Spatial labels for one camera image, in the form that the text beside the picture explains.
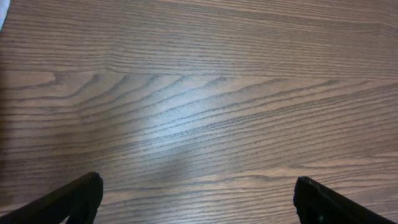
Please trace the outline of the light blue t-shirt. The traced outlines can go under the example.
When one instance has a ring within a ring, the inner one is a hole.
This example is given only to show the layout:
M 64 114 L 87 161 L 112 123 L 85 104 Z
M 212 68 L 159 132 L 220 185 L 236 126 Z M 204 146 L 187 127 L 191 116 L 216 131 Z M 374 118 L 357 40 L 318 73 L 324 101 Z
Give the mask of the light blue t-shirt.
M 0 30 L 6 21 L 11 0 L 0 0 Z

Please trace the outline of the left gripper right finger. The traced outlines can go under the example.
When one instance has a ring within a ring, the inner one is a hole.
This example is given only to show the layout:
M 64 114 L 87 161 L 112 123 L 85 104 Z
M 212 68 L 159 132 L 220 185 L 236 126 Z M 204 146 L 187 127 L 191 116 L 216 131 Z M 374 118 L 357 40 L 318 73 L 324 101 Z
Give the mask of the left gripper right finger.
M 296 181 L 294 206 L 301 224 L 395 224 L 306 176 Z

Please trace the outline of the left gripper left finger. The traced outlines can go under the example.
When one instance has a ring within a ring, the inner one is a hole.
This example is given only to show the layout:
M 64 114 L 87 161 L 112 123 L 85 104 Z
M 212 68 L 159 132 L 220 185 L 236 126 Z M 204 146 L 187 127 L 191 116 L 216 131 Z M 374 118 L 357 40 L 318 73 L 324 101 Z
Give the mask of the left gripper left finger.
M 94 222 L 103 199 L 103 180 L 89 172 L 80 178 L 1 217 L 1 223 Z

